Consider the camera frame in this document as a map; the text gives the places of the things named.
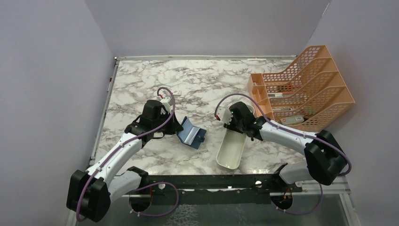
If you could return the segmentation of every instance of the purple cable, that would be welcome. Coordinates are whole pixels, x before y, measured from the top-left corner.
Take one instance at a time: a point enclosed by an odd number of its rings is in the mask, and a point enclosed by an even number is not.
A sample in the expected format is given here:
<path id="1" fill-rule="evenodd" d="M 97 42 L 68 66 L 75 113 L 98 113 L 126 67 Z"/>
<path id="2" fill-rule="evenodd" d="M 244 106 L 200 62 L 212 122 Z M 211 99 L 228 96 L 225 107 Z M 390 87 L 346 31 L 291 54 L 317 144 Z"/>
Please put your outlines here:
<path id="1" fill-rule="evenodd" d="M 317 203 L 317 205 L 316 205 L 312 210 L 310 210 L 310 211 L 306 211 L 306 212 L 303 212 L 303 213 L 295 213 L 295 212 L 290 212 L 290 211 L 284 211 L 284 210 L 278 208 L 278 207 L 276 206 L 276 204 L 274 204 L 273 202 L 271 202 L 271 203 L 273 204 L 273 206 L 276 207 L 277 210 L 279 210 L 279 211 L 281 211 L 281 212 L 283 212 L 283 213 L 286 213 L 286 214 L 295 215 L 295 216 L 301 216 L 301 215 L 311 214 L 311 213 L 313 213 L 314 211 L 318 210 L 318 209 L 320 208 L 320 206 L 321 206 L 321 203 L 323 202 L 323 188 L 321 187 L 321 184 L 320 184 L 320 183 L 319 183 L 319 186 L 320 186 L 320 195 L 321 195 L 320 200 L 319 200 L 319 202 Z"/>
<path id="2" fill-rule="evenodd" d="M 160 185 L 160 184 L 170 185 L 170 186 L 172 186 L 173 189 L 176 191 L 176 203 L 175 203 L 175 205 L 173 206 L 173 208 L 172 208 L 171 210 L 165 212 L 165 213 L 160 213 L 160 214 L 147 214 L 147 213 L 141 213 L 141 212 L 136 212 L 136 211 L 134 211 L 132 205 L 131 205 L 130 202 L 129 202 L 129 207 L 130 207 L 130 209 L 131 209 L 131 213 L 138 214 L 139 216 L 140 216 L 140 215 L 143 215 L 143 216 L 146 216 L 146 217 L 163 217 L 163 216 L 168 215 L 169 213 L 173 212 L 173 211 L 177 208 L 177 206 L 178 206 L 178 204 L 179 204 L 179 191 L 178 191 L 178 189 L 177 189 L 173 184 L 171 184 L 171 183 L 169 183 L 169 182 L 157 182 L 157 183 L 153 183 L 153 184 L 150 184 L 150 185 L 147 185 L 147 186 L 144 186 L 144 187 L 140 187 L 140 188 L 138 188 L 138 189 L 136 189 L 136 190 L 133 190 L 132 192 L 138 192 L 138 191 L 141 191 L 141 190 L 146 189 L 146 188 L 148 188 L 148 187 L 155 186 L 155 185 Z"/>
<path id="3" fill-rule="evenodd" d="M 271 124 L 272 126 L 274 126 L 274 127 L 276 127 L 276 128 L 278 127 L 277 124 L 274 124 L 273 122 L 271 122 L 271 121 L 266 117 L 266 115 L 265 115 L 264 112 L 262 111 L 261 107 L 259 106 L 259 104 L 258 104 L 254 99 L 252 99 L 250 96 L 245 95 L 245 94 L 242 94 L 242 93 L 232 93 L 232 94 L 229 94 L 229 95 L 223 97 L 223 98 L 220 100 L 220 102 L 217 104 L 217 106 L 216 106 L 216 109 L 215 109 L 215 117 L 217 116 L 217 113 L 216 113 L 216 112 L 217 112 L 217 109 L 219 108 L 220 104 L 221 104 L 226 98 L 231 97 L 231 96 L 243 96 L 243 97 L 246 97 L 246 98 L 250 99 L 250 100 L 256 105 L 256 107 L 260 110 L 260 112 L 261 112 L 262 116 L 264 117 L 264 119 L 266 119 L 266 121 L 267 121 L 269 124 Z M 303 136 L 303 133 L 298 133 L 298 132 L 295 132 L 295 131 L 290 130 L 290 129 L 287 129 L 287 128 L 279 127 L 279 129 L 281 129 L 281 130 L 283 130 L 283 131 L 286 131 L 286 132 L 289 132 L 289 133 L 292 133 L 292 134 L 297 135 L 297 136 L 301 136 L 301 137 Z M 338 149 L 337 147 L 335 147 L 334 145 L 332 145 L 332 144 L 330 144 L 330 143 L 328 143 L 328 142 L 326 142 L 326 141 L 324 141 L 324 140 L 322 140 L 322 139 L 320 139 L 320 138 L 318 138 L 318 137 L 314 137 L 314 136 L 311 136 L 311 135 L 305 135 L 305 137 L 311 138 L 311 139 L 314 139 L 314 140 L 317 140 L 317 141 L 319 141 L 319 142 L 321 142 L 321 143 L 323 143 L 323 144 L 325 144 L 325 145 L 331 147 L 332 149 L 334 149 L 335 151 L 337 151 L 337 152 L 345 159 L 345 161 L 348 163 L 348 169 L 347 169 L 345 172 L 340 173 L 339 176 L 344 176 L 344 175 L 347 175 L 348 173 L 350 173 L 350 171 L 352 170 L 352 163 L 351 163 L 351 161 L 349 160 L 349 158 L 348 158 L 341 150 L 339 150 L 339 149 Z"/>
<path id="4" fill-rule="evenodd" d="M 169 122 L 169 120 L 173 117 L 173 115 L 175 114 L 175 97 L 173 96 L 173 93 L 172 93 L 168 88 L 166 88 L 166 87 L 159 87 L 159 88 L 158 88 L 158 90 L 157 90 L 157 95 L 158 95 L 158 96 L 160 95 L 160 90 L 161 90 L 161 89 L 164 89 L 164 90 L 166 90 L 167 92 L 169 92 L 169 94 L 170 94 L 170 96 L 171 96 L 171 98 L 172 98 L 172 100 L 173 100 L 173 109 L 172 109 L 172 112 L 170 113 L 170 116 L 168 117 L 168 119 L 166 119 L 166 121 L 165 121 L 164 123 L 162 123 L 162 124 L 161 124 L 160 126 L 158 126 L 157 128 L 152 129 L 152 130 L 150 130 L 150 131 L 148 131 L 148 132 L 145 132 L 145 133 L 143 133 L 143 134 L 140 134 L 140 135 L 138 135 L 138 136 L 136 136 L 136 137 L 134 137 L 134 138 L 131 138 L 131 139 L 129 139 L 129 140 L 123 142 L 123 144 L 122 144 L 123 146 L 127 145 L 128 143 L 132 142 L 133 140 L 139 139 L 139 138 L 144 137 L 144 136 L 146 136 L 146 135 L 148 135 L 148 134 L 150 134 L 150 133 L 156 132 L 157 130 L 159 130 L 160 128 L 162 128 L 163 126 L 165 126 L 166 123 Z M 99 167 L 102 168 L 102 167 L 114 156 L 114 154 L 117 153 L 117 152 L 119 151 L 119 149 L 121 149 L 121 148 L 122 148 L 122 146 L 118 146 L 118 147 L 104 160 L 104 162 L 100 164 Z M 84 185 L 84 187 L 83 187 L 83 189 L 82 189 L 82 193 L 80 194 L 79 201 L 78 201 L 78 205 L 77 205 L 77 207 L 76 207 L 76 220 L 79 221 L 79 222 L 82 222 L 82 221 L 84 221 L 84 220 L 87 219 L 87 218 L 83 218 L 83 219 L 80 218 L 80 207 L 81 207 L 81 205 L 82 205 L 83 196 L 84 196 L 84 194 L 85 194 L 85 191 L 87 190 L 88 185 L 90 184 L 90 182 L 93 180 L 94 176 L 95 176 L 98 172 L 99 172 L 99 171 L 98 171 L 97 169 L 93 172 L 93 174 L 89 177 L 89 179 L 87 180 L 86 184 Z"/>

